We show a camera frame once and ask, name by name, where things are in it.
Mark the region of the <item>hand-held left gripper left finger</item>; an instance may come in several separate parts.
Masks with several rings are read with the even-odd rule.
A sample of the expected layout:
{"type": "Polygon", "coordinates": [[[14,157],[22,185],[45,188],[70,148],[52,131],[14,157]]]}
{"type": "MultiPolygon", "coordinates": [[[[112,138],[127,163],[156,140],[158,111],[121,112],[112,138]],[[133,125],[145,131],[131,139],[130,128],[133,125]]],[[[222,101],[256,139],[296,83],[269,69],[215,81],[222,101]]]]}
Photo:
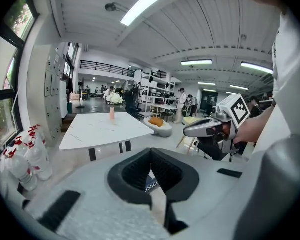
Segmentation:
{"type": "Polygon", "coordinates": [[[38,193],[25,208],[34,219],[44,213],[65,191],[80,197],[65,216],[56,234],[69,240],[166,240],[169,233],[145,204],[121,200],[107,183],[110,169],[136,155],[134,151],[90,162],[69,173],[56,185],[38,193]]]}

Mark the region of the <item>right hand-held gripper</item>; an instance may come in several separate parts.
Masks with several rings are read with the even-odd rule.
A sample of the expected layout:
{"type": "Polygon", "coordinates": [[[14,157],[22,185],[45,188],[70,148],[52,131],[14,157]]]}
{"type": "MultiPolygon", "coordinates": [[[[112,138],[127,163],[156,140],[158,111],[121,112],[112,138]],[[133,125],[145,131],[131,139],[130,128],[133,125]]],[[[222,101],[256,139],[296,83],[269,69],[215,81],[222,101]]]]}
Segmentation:
{"type": "Polygon", "coordinates": [[[202,118],[183,128],[186,137],[211,137],[223,135],[230,141],[230,151],[235,152],[233,136],[227,137],[223,133],[222,124],[231,122],[237,130],[248,118],[249,110],[240,94],[231,94],[216,106],[212,107],[210,117],[202,118]]]}

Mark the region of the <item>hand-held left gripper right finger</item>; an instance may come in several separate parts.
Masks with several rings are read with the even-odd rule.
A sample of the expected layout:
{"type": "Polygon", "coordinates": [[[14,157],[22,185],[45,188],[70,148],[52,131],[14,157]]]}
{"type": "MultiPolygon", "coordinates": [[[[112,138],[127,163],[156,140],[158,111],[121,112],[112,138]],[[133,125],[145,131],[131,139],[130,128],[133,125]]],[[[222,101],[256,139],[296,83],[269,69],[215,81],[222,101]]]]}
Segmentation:
{"type": "Polygon", "coordinates": [[[234,240],[244,205],[235,191],[246,166],[152,148],[152,172],[166,195],[163,231],[152,240],[234,240]]]}

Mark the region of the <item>person's right forearm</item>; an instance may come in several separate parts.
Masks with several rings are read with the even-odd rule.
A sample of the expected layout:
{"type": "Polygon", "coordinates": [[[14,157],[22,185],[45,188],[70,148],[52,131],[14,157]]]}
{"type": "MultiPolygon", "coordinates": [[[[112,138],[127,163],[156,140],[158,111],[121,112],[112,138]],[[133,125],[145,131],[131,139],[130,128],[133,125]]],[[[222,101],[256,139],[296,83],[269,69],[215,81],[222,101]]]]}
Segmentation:
{"type": "Polygon", "coordinates": [[[233,143],[257,142],[273,110],[274,106],[270,106],[259,116],[245,120],[239,127],[233,143]]]}

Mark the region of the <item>black cantilever office chair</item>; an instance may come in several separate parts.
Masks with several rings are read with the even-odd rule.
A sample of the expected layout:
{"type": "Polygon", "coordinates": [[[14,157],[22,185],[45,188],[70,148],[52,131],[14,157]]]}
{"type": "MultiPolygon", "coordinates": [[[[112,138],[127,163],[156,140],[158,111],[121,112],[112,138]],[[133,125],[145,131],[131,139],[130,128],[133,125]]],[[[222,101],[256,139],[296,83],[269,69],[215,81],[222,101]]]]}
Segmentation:
{"type": "Polygon", "coordinates": [[[221,134],[198,137],[198,148],[214,161],[221,161],[230,151],[230,141],[221,134]]]}

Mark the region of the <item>white marble table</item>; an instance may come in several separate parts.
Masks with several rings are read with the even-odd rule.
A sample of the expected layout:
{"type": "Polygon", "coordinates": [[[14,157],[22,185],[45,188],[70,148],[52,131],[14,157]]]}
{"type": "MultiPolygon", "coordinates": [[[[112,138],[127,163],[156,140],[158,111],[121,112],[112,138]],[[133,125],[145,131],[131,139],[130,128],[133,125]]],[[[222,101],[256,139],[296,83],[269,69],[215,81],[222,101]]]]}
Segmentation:
{"type": "Polygon", "coordinates": [[[65,133],[59,149],[65,151],[88,150],[90,161],[96,161],[96,148],[119,144],[131,151],[131,140],[152,135],[154,131],[130,114],[119,112],[114,119],[109,113],[78,114],[65,133]]]}

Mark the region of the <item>person's right hand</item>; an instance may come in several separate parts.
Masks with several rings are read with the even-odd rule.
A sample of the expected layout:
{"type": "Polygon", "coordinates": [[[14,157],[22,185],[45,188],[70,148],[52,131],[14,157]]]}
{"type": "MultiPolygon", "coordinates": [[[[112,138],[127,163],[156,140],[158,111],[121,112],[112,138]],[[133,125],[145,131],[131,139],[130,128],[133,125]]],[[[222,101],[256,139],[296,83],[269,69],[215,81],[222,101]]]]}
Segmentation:
{"type": "Polygon", "coordinates": [[[233,144],[237,144],[241,141],[240,131],[237,130],[234,126],[232,126],[231,122],[223,123],[222,129],[224,135],[227,137],[233,137],[233,144]]]}

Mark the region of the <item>round wooden side table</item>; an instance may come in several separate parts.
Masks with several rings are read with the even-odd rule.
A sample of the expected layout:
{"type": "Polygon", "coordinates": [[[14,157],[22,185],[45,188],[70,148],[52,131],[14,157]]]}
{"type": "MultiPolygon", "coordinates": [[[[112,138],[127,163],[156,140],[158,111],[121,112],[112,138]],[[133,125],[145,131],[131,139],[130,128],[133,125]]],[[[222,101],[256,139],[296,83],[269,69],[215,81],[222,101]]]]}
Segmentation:
{"type": "MultiPolygon", "coordinates": [[[[189,126],[193,123],[200,121],[200,118],[184,117],[182,119],[182,125],[189,126]]],[[[199,153],[198,139],[196,137],[187,137],[183,135],[179,140],[176,149],[181,149],[185,155],[189,155],[191,152],[199,153]]]]}

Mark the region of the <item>white round lounge seat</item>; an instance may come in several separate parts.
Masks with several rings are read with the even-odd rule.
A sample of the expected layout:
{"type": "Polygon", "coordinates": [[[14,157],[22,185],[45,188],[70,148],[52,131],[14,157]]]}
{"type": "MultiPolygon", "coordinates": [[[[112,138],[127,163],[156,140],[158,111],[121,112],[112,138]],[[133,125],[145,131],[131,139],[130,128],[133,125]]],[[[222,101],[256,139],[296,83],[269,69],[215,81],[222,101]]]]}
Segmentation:
{"type": "Polygon", "coordinates": [[[152,125],[150,124],[148,121],[150,120],[150,118],[153,117],[153,116],[150,116],[150,117],[146,117],[143,119],[143,123],[149,127],[150,129],[152,129],[154,131],[154,135],[158,135],[160,137],[163,137],[163,138],[167,138],[169,137],[171,134],[172,134],[172,127],[167,123],[165,122],[164,120],[164,124],[161,126],[161,127],[157,127],[155,125],[152,125]]]}

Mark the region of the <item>orange cushion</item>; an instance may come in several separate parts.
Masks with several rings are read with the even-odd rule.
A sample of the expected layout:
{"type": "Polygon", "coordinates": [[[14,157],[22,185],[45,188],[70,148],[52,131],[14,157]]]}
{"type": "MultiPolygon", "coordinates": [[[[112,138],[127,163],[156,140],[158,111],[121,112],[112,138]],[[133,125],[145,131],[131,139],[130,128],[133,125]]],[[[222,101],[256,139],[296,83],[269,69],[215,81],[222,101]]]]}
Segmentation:
{"type": "Polygon", "coordinates": [[[164,124],[164,121],[157,117],[151,117],[148,122],[157,127],[161,127],[164,124]]]}

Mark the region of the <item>white shelf rack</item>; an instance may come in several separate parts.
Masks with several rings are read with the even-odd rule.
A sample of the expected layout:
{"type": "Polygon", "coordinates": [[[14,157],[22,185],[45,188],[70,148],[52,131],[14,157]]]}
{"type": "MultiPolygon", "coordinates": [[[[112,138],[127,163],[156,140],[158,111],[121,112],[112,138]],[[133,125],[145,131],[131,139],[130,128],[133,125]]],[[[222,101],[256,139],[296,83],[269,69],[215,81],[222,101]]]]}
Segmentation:
{"type": "Polygon", "coordinates": [[[139,81],[138,107],[141,118],[158,117],[165,121],[173,120],[177,110],[175,84],[154,76],[142,73],[139,81]]]}

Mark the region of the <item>long ceiling light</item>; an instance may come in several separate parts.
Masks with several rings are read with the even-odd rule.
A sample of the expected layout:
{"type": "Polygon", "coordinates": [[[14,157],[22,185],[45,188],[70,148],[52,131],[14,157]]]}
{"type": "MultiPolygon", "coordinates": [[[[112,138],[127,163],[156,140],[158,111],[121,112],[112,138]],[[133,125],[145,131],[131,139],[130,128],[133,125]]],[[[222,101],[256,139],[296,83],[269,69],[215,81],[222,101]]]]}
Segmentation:
{"type": "Polygon", "coordinates": [[[130,26],[135,19],[137,19],[143,12],[145,12],[151,5],[158,0],[138,0],[132,8],[125,14],[120,21],[125,26],[130,26]]]}
{"type": "Polygon", "coordinates": [[[273,74],[273,71],[271,69],[265,68],[263,66],[247,63],[247,62],[241,62],[240,66],[243,68],[260,71],[260,72],[271,74],[271,75],[273,74]]]}
{"type": "Polygon", "coordinates": [[[190,61],[182,61],[180,62],[180,64],[182,66],[197,66],[197,65],[211,65],[212,64],[212,61],[209,60],[209,59],[203,59],[203,60],[190,60],[190,61]]]}

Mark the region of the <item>group of clear water jugs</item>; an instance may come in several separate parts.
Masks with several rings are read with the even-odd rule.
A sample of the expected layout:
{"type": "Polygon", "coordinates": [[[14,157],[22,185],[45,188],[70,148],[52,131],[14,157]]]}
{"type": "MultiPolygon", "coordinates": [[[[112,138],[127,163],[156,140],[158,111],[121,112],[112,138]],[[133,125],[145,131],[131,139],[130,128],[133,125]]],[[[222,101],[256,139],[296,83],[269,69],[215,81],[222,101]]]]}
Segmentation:
{"type": "Polygon", "coordinates": [[[53,174],[46,138],[39,124],[31,126],[26,135],[17,136],[5,148],[2,158],[3,169],[27,192],[53,174]]]}

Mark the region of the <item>white flower bunch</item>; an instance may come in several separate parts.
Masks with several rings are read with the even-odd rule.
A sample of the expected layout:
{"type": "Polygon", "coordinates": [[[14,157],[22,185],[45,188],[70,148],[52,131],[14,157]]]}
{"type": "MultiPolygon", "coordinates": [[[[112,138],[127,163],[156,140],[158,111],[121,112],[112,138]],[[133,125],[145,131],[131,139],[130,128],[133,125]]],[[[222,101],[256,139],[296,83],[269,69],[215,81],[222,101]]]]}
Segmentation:
{"type": "Polygon", "coordinates": [[[118,93],[113,93],[111,92],[107,97],[106,101],[111,105],[111,106],[116,106],[116,105],[122,105],[123,104],[123,98],[120,96],[118,93]]]}

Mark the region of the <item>person's white t-shirt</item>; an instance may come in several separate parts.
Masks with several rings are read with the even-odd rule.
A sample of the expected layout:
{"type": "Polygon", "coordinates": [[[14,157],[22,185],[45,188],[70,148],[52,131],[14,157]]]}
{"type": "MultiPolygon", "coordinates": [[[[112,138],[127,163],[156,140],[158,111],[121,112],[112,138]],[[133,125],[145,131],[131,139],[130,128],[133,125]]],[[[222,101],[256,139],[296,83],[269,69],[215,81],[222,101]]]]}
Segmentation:
{"type": "Polygon", "coordinates": [[[300,134],[300,24],[290,10],[280,14],[272,46],[273,98],[289,134],[300,134]]]}

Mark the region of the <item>black balcony railing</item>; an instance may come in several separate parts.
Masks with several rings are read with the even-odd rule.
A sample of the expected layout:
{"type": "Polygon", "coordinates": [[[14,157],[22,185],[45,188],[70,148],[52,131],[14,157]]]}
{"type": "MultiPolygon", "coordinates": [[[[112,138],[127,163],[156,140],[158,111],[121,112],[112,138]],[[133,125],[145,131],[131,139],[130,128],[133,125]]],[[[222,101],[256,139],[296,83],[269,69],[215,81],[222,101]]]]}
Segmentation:
{"type": "Polygon", "coordinates": [[[143,70],[141,68],[135,67],[135,66],[131,66],[128,65],[127,68],[124,67],[118,67],[115,65],[109,65],[109,64],[105,64],[105,63],[100,63],[100,62],[93,62],[93,61],[89,61],[89,60],[81,60],[80,61],[80,68],[83,70],[94,70],[94,71],[102,71],[102,72],[106,72],[106,73],[111,73],[111,74],[118,74],[118,75],[122,75],[122,76],[126,76],[126,77],[134,77],[134,73],[137,71],[141,71],[142,73],[144,73],[146,76],[154,76],[157,77],[159,79],[164,79],[167,76],[167,73],[161,70],[158,71],[146,71],[143,70]]]}

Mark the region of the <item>grey metal locker cabinet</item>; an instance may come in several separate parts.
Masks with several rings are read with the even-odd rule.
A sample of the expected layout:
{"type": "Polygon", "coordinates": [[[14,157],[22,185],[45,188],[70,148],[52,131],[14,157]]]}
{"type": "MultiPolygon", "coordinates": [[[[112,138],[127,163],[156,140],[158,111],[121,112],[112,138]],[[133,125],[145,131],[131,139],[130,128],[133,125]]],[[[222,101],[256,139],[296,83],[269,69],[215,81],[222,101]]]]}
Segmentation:
{"type": "Polygon", "coordinates": [[[60,82],[60,56],[57,48],[47,45],[47,59],[45,64],[44,79],[44,103],[47,121],[47,133],[53,141],[60,133],[61,114],[59,103],[59,82],[60,82]]]}

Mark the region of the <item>black framed window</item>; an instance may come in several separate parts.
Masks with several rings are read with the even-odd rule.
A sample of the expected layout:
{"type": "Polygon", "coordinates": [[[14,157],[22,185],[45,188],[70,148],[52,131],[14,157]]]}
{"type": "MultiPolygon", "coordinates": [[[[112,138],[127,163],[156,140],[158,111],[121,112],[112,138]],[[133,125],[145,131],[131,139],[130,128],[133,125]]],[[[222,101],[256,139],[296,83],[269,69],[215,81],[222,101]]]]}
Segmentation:
{"type": "Polygon", "coordinates": [[[16,0],[0,24],[0,155],[23,129],[17,105],[19,67],[38,16],[33,0],[16,0]]]}

